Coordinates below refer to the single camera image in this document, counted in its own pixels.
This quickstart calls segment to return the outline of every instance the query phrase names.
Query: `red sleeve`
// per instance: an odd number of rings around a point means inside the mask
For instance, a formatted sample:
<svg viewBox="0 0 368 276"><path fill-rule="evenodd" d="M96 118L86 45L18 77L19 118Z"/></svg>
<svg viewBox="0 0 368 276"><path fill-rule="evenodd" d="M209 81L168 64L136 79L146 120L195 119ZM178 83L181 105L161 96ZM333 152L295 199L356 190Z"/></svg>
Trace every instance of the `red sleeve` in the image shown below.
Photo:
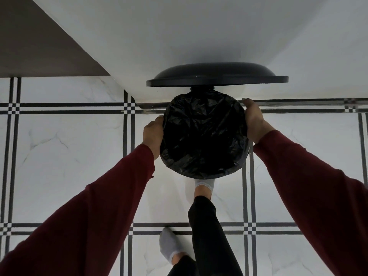
<svg viewBox="0 0 368 276"><path fill-rule="evenodd" d="M335 275L368 275L368 190L279 131L254 146L286 208Z"/></svg>
<svg viewBox="0 0 368 276"><path fill-rule="evenodd" d="M0 275L108 275L154 172L138 146L60 207L0 263Z"/></svg>

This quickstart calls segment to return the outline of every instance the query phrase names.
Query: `foot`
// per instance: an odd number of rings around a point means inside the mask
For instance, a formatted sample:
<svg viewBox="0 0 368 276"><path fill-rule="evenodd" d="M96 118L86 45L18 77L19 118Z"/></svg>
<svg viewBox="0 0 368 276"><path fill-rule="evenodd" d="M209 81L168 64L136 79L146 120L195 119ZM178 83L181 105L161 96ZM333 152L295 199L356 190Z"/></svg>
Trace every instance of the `foot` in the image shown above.
<svg viewBox="0 0 368 276"><path fill-rule="evenodd" d="M214 190L214 179L195 179L194 185L194 197L205 196L206 198L211 199L212 191Z"/></svg>
<svg viewBox="0 0 368 276"><path fill-rule="evenodd" d="M173 265L187 255L179 239L169 227L165 227L160 233L160 252Z"/></svg>

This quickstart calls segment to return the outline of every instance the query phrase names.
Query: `tile floor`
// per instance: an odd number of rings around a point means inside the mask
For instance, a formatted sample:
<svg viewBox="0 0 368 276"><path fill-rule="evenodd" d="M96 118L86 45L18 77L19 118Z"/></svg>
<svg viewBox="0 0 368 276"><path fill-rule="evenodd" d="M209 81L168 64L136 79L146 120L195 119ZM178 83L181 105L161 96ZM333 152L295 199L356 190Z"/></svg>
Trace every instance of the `tile floor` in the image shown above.
<svg viewBox="0 0 368 276"><path fill-rule="evenodd" d="M368 113L295 112L280 109L284 114L265 118L322 160L366 182ZM143 127L157 117L143 114L110 77L0 79L0 113L0 223L7 226L0 230L0 258L130 153L142 142ZM112 276L166 275L171 265L159 251L166 225L194 257L187 218L193 180L160 159L155 165ZM212 201L244 275L331 275L252 152L242 170L216 180Z"/></svg>

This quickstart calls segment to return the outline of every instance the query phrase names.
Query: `hand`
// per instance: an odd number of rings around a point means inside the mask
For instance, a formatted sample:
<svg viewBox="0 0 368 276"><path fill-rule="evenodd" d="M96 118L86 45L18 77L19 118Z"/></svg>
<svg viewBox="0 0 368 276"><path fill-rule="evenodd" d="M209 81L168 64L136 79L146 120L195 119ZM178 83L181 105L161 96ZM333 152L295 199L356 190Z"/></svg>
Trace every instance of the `hand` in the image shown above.
<svg viewBox="0 0 368 276"><path fill-rule="evenodd" d="M160 146L163 138L162 123L163 116L160 115L143 129L142 144L147 145L151 149L155 160L160 156Z"/></svg>
<svg viewBox="0 0 368 276"><path fill-rule="evenodd" d="M255 102L251 99L242 99L242 102L246 106L247 137L254 143L258 143L265 134L275 128L263 119L262 111Z"/></svg>

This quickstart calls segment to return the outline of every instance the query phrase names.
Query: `black lid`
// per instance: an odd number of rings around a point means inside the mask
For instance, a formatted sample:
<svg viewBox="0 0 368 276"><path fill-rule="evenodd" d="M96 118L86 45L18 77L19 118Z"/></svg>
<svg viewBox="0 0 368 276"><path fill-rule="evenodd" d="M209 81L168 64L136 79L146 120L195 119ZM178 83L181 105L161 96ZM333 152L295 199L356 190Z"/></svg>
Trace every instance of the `black lid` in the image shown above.
<svg viewBox="0 0 368 276"><path fill-rule="evenodd" d="M154 79L152 87L191 87L200 85L241 85L256 83L284 83L288 76L276 76L265 66L244 62L219 62L179 65L165 69Z"/></svg>

